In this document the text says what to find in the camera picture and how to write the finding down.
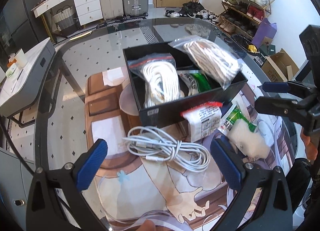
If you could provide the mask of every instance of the bundled cable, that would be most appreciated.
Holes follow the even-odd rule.
[[[140,130],[140,135],[131,135],[135,130]],[[134,127],[128,132],[128,137],[123,139],[128,141],[127,148],[130,153],[144,157],[146,160],[175,161],[191,172],[202,172],[209,166],[211,154],[204,146],[177,141],[157,127]],[[186,159],[179,153],[180,151],[192,155],[191,159]]]
[[[130,61],[129,68],[146,81],[145,108],[179,99],[179,77],[172,55],[148,55]]]
[[[240,71],[235,57],[210,40],[191,36],[177,39],[169,44],[187,52],[193,62],[225,90]]]

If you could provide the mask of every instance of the white packet with red edge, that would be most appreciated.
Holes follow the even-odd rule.
[[[212,134],[220,124],[222,103],[207,102],[181,113],[188,122],[191,142]]]

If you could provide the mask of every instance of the open black box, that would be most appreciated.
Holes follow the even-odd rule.
[[[183,121],[184,118],[180,116],[180,113],[197,105],[208,101],[230,102],[248,81],[244,75],[239,72],[231,85],[224,91],[216,81],[208,78],[212,90],[198,95],[188,96],[187,86],[179,79],[180,88],[184,92],[185,98],[150,108],[144,108],[146,92],[145,81],[130,71],[128,61],[136,60],[153,53],[170,53],[175,58],[177,70],[198,70],[199,68],[193,64],[187,54],[170,47],[168,42],[129,47],[124,49],[123,53],[143,126],[157,126],[158,128],[162,128]]]

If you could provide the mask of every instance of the white tabletop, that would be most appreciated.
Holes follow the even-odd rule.
[[[41,52],[50,41],[50,38],[47,38],[31,48],[27,53],[25,53],[28,63],[23,68],[23,71],[17,68],[10,78],[7,78],[3,88],[0,92],[0,107],[7,102],[11,97],[16,95],[24,86],[33,66],[36,63],[36,60],[39,58]]]

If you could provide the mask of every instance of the anime desk mat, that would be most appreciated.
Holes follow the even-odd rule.
[[[294,162],[294,150],[281,117],[258,114],[254,101],[263,96],[259,80],[243,64],[248,83],[233,99],[243,114],[258,126],[271,151],[267,159],[245,157],[265,169],[281,166],[287,174]],[[191,231],[212,227],[233,200],[236,192],[228,187],[213,159],[206,171],[189,172],[174,162],[155,163],[132,155],[122,137],[140,124],[126,67],[92,75],[86,83],[85,127],[90,148],[98,138],[108,143],[108,155],[96,174],[100,201],[114,230],[135,230],[145,219],[157,230]],[[186,121],[164,128],[179,140],[188,140]],[[208,150],[216,130],[202,139]],[[252,215],[261,190],[257,189],[241,224]]]

